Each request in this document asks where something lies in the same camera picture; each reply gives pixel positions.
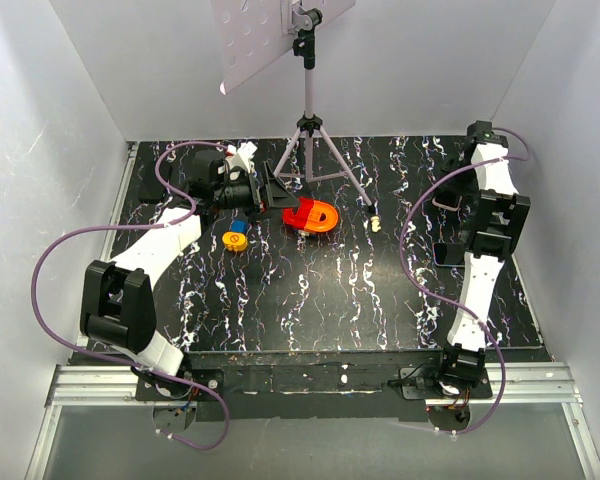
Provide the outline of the phone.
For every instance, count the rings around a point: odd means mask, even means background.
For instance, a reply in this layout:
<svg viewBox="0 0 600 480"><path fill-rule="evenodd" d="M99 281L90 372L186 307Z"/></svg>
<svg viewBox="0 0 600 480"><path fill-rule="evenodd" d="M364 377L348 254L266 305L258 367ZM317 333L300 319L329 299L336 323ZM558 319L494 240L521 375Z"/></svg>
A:
<svg viewBox="0 0 600 480"><path fill-rule="evenodd" d="M462 204L462 197L458 195L436 195L432 199L432 204L439 209L457 212Z"/></svg>

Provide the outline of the black smartphone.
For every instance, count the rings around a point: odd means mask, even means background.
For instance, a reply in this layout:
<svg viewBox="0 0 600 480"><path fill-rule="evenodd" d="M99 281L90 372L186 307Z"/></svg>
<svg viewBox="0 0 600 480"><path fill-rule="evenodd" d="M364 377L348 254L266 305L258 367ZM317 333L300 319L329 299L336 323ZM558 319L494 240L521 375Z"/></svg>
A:
<svg viewBox="0 0 600 480"><path fill-rule="evenodd" d="M462 243L433 244L433 261L440 268L463 268L466 247Z"/></svg>

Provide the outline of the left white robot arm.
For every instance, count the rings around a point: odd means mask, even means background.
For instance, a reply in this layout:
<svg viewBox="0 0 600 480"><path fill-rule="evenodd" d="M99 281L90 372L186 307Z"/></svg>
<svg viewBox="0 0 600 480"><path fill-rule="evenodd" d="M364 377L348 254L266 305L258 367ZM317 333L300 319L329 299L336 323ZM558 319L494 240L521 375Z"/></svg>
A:
<svg viewBox="0 0 600 480"><path fill-rule="evenodd" d="M157 330L155 284L220 211L240 209L256 221L300 204L268 163L261 174L254 174L254 153L251 142L229 154L211 149L196 152L180 195L183 202L163 211L162 228L149 230L111 261L94 261L86 269L81 333L160 371L158 387L170 399L185 398L192 390L193 377L181 367L183 352Z"/></svg>

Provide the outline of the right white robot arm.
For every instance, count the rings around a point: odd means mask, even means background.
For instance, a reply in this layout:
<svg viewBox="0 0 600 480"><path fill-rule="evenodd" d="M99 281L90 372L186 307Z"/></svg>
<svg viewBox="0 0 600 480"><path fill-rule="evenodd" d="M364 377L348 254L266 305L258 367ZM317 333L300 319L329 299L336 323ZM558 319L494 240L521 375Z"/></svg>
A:
<svg viewBox="0 0 600 480"><path fill-rule="evenodd" d="M435 206L457 211L470 188L477 188L464 239L434 247L437 265L464 266L460 305L440 367L432 373L433 387L444 397L464 394L482 382L486 334L481 326L489 314L495 282L518 244L530 210L530 199L511 179L508 149L508 140L495 132L491 122L475 121L467 127L463 155L442 168L455 177L434 193Z"/></svg>

